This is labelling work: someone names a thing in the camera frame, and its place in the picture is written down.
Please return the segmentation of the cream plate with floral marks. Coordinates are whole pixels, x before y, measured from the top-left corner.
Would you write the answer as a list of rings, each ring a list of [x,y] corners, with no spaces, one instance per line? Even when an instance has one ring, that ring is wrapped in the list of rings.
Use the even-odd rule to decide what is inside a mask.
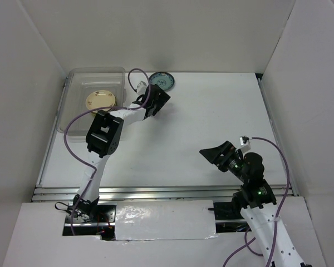
[[[92,111],[98,107],[104,108],[104,111],[109,111],[115,102],[115,95],[108,90],[98,90],[88,95],[85,101],[86,108]]]

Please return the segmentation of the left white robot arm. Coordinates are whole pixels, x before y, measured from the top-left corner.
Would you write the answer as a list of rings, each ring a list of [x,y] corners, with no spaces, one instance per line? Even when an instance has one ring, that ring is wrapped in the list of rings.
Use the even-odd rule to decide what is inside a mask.
[[[118,148],[123,128],[155,116],[169,100],[170,96],[163,89],[151,85],[130,106],[111,112],[101,110],[96,114],[86,135],[88,166],[73,198],[72,209],[77,216],[87,222],[98,217],[102,175],[109,157]]]

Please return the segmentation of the blue floral plate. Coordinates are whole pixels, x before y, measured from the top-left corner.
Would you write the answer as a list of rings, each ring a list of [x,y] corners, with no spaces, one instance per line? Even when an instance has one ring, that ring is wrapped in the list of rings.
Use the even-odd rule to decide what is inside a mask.
[[[152,85],[158,85],[164,91],[171,90],[175,85],[175,78],[168,72],[155,72],[150,75],[149,81]]]

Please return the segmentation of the black glossy plate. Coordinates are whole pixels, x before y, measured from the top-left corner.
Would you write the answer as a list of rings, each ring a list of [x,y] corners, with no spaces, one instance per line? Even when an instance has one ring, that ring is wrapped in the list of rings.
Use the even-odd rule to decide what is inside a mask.
[[[114,108],[114,107],[116,107],[117,106],[117,98],[115,98],[115,102],[114,102],[114,104],[111,106],[111,108]]]

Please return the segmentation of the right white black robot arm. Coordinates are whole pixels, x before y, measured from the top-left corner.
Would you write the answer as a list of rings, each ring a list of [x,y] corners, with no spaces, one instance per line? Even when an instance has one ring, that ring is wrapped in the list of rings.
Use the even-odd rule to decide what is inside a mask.
[[[221,172],[230,172],[242,185],[233,194],[231,211],[243,218],[258,243],[266,266],[306,266],[297,252],[280,217],[283,203],[278,203],[264,178],[261,155],[249,150],[250,138],[241,137],[237,149],[231,142],[200,150],[200,154]]]

